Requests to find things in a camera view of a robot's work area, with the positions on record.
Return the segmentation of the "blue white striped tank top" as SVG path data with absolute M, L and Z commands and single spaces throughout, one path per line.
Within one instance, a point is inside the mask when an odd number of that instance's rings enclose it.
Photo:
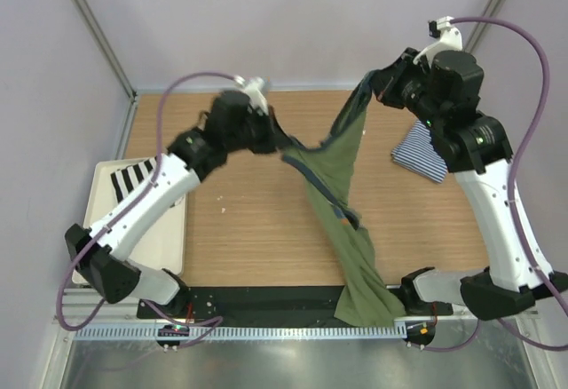
M 390 156 L 395 164 L 440 184 L 445 180 L 448 170 L 430 141 L 428 128 L 416 121 L 403 140 L 392 149 Z

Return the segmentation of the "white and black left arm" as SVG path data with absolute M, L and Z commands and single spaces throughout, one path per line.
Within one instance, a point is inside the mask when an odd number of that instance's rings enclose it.
M 220 92 L 203 127 L 177 135 L 156 156 L 149 177 L 116 208 L 85 229 L 72 225 L 65 233 L 76 271 L 108 304 L 127 297 L 155 303 L 170 318 L 188 307 L 188 288 L 172 272 L 130 260 L 130 254 L 175 201 L 198 187 L 230 153 L 275 152 L 274 119 L 261 89 L 246 87 Z

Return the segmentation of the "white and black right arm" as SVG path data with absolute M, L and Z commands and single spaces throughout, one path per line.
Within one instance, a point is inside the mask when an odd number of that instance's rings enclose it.
M 445 50 L 431 59 L 407 48 L 378 70 L 371 88 L 385 106 L 408 109 L 466 195 L 483 237 L 489 265 L 459 280 L 458 299 L 481 321 L 520 314 L 554 291 L 567 275 L 546 260 L 508 180 L 513 152 L 503 125 L 477 110 L 484 71 L 467 52 Z

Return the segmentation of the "olive green tank top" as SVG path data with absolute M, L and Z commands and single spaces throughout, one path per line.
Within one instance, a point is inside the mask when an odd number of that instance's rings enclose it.
M 335 318 L 354 327 L 387 327 L 405 314 L 375 266 L 375 246 L 361 216 L 349 205 L 351 179 L 365 128 L 374 71 L 351 92 L 317 147 L 292 137 L 281 160 L 305 178 L 307 199 L 331 241 L 344 287 Z

